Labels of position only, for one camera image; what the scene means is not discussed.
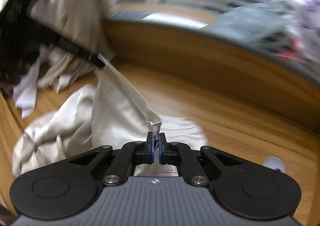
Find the beige satin shirt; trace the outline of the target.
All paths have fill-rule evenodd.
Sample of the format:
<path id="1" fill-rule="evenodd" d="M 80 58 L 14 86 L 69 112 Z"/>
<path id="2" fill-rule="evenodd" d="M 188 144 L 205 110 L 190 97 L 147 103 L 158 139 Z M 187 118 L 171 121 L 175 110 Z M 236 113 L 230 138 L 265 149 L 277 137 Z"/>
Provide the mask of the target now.
<path id="1" fill-rule="evenodd" d="M 183 117 L 158 115 L 112 65 L 95 72 L 99 83 L 85 84 L 56 111 L 25 128 L 12 151 L 12 174 L 70 158 L 102 145 L 115 149 L 144 141 L 148 132 L 198 150 L 208 140 L 202 128 Z"/>

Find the white paper sheet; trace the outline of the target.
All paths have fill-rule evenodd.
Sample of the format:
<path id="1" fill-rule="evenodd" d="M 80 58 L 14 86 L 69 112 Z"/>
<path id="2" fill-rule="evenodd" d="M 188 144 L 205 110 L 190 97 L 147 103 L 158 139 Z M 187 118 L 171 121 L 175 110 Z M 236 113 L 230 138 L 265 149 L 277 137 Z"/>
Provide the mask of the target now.
<path id="1" fill-rule="evenodd" d="M 208 26 L 208 24 L 204 22 L 193 20 L 191 18 L 155 11 L 119 11 L 113 16 L 113 18 L 123 20 L 142 20 L 154 22 L 156 24 L 172 25 L 195 30 L 200 30 Z"/>

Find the clear plastic bag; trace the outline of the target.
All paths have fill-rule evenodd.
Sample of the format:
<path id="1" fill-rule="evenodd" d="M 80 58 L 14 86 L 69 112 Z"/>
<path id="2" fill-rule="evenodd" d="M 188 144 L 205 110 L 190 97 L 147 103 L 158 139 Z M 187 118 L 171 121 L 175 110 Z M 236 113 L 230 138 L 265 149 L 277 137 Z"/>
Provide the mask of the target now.
<path id="1" fill-rule="evenodd" d="M 319 63 L 319 0 L 272 0 L 223 13 L 214 35 L 281 58 Z"/>

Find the white garment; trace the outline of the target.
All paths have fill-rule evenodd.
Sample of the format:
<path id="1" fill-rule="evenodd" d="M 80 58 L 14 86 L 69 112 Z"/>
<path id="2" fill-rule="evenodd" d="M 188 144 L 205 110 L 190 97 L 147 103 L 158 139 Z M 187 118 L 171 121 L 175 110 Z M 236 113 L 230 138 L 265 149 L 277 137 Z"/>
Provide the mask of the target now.
<path id="1" fill-rule="evenodd" d="M 40 60 L 38 59 L 29 72 L 24 75 L 20 83 L 14 87 L 13 101 L 16 108 L 21 110 L 21 118 L 25 119 L 33 113 L 37 98 L 37 79 L 40 70 Z"/>

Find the beige garment pile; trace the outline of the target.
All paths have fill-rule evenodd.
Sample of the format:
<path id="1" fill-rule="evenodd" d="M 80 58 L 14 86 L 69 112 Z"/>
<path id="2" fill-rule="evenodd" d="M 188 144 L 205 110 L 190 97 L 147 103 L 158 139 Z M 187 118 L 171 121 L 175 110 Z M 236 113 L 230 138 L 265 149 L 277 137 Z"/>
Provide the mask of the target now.
<path id="1" fill-rule="evenodd" d="M 38 0 L 31 15 L 90 52 L 112 60 L 115 54 L 103 32 L 103 9 L 101 0 Z M 38 80 L 40 89 L 52 87 L 59 93 L 94 69 L 88 62 L 53 45 L 42 48 L 41 54 L 47 55 L 50 67 Z"/>

